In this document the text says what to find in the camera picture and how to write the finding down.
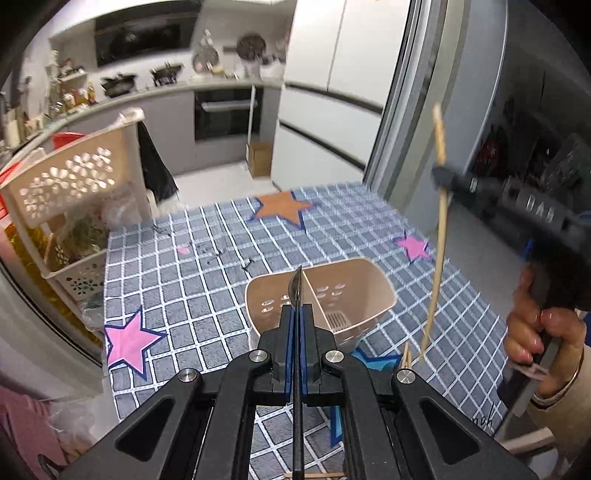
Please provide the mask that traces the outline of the person's right hand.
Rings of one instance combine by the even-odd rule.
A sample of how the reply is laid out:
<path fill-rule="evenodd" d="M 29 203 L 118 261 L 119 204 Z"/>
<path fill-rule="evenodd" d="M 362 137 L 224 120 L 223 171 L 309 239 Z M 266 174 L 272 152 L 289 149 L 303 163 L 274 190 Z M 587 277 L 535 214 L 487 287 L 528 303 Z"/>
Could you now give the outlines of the person's right hand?
<path fill-rule="evenodd" d="M 559 351 L 548 368 L 549 373 L 537 389 L 537 396 L 547 400 L 564 390 L 576 377 L 584 358 L 587 326 L 574 310 L 542 309 L 530 294 L 534 279 L 533 271 L 526 267 L 514 292 L 513 308 L 507 317 L 504 348 L 513 362 L 532 364 L 533 357 L 545 350 L 542 332 L 560 341 Z"/>

